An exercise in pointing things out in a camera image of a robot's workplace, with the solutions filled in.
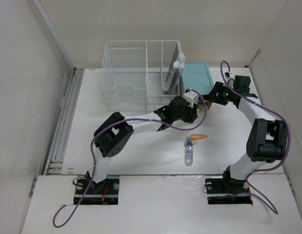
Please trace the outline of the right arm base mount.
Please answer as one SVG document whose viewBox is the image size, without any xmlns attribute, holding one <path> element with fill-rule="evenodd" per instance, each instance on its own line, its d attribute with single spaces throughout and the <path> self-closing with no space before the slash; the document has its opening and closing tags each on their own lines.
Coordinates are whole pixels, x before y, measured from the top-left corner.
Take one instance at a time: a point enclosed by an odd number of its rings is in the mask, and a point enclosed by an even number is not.
<svg viewBox="0 0 302 234">
<path fill-rule="evenodd" d="M 252 205 L 253 201 L 245 180 L 227 180 L 224 178 L 206 178 L 205 188 L 209 205 Z"/>
</svg>

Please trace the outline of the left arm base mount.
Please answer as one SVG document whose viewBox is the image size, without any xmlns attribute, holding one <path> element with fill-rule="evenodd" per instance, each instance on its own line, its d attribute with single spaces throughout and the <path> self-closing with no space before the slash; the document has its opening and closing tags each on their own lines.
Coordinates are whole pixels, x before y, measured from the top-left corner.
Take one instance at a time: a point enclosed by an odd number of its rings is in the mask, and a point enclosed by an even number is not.
<svg viewBox="0 0 302 234">
<path fill-rule="evenodd" d="M 73 180 L 72 183 L 75 186 L 74 205 L 79 202 L 89 181 L 90 174 L 88 172 L 85 176 Z M 120 176 L 108 175 L 105 180 L 99 183 L 92 182 L 80 205 L 118 205 L 119 189 Z"/>
</svg>

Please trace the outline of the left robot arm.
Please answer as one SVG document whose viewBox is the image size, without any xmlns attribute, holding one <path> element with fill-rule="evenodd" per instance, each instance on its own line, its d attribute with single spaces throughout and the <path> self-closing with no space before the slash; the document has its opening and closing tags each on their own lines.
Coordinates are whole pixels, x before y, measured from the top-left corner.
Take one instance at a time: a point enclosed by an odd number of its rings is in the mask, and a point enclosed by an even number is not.
<svg viewBox="0 0 302 234">
<path fill-rule="evenodd" d="M 86 174 L 87 188 L 94 194 L 103 190 L 111 158 L 122 151 L 132 135 L 160 132 L 167 128 L 181 131 L 181 128 L 172 126 L 179 120 L 192 124 L 198 117 L 198 99 L 199 95 L 190 91 L 144 116 L 126 117 L 120 112 L 114 112 L 94 132 L 90 143 L 94 166 L 92 172 Z"/>
</svg>

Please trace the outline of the clear blue glue bottle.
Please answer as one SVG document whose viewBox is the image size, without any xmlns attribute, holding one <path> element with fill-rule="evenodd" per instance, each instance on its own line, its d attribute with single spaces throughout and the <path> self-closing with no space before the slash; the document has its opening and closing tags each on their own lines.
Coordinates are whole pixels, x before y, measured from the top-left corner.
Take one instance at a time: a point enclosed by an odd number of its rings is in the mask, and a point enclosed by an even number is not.
<svg viewBox="0 0 302 234">
<path fill-rule="evenodd" d="M 193 143 L 189 137 L 185 144 L 185 165 L 191 166 L 193 164 Z"/>
</svg>

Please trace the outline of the clear smoked drawer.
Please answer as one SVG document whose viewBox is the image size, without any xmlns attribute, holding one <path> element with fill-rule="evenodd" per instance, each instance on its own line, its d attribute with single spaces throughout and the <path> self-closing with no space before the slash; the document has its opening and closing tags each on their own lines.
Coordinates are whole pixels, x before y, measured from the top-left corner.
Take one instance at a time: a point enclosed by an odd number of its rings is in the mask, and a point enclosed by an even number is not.
<svg viewBox="0 0 302 234">
<path fill-rule="evenodd" d="M 197 113 L 202 112 L 205 109 L 210 109 L 212 105 L 212 102 L 210 101 L 206 101 L 205 104 L 203 102 L 199 102 L 198 103 L 198 107 L 197 107 Z"/>
</svg>

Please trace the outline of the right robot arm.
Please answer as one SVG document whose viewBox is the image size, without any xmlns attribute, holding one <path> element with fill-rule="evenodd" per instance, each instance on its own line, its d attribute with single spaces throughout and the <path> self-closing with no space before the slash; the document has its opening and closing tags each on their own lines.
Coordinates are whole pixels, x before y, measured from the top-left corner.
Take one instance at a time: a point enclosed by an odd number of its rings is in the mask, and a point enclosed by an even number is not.
<svg viewBox="0 0 302 234">
<path fill-rule="evenodd" d="M 285 156 L 286 124 L 260 107 L 258 96 L 250 92 L 250 81 L 250 77 L 235 76 L 232 88 L 216 82 L 210 93 L 204 96 L 205 100 L 221 105 L 232 102 L 252 124 L 246 153 L 226 168 L 222 178 L 206 179 L 208 194 L 238 193 L 250 173 L 265 164 L 281 161 Z"/>
</svg>

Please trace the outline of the grey white booklet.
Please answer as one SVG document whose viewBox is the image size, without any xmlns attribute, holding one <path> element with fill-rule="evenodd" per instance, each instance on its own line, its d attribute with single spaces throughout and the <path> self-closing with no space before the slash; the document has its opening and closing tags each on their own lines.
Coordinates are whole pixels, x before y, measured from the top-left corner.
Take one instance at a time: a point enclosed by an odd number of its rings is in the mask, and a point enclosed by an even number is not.
<svg viewBox="0 0 302 234">
<path fill-rule="evenodd" d="M 181 49 L 181 43 L 177 41 L 174 54 L 172 56 L 172 60 L 167 72 L 165 86 L 162 89 L 165 95 L 171 95 L 173 93 L 184 70 L 185 56 Z"/>
</svg>

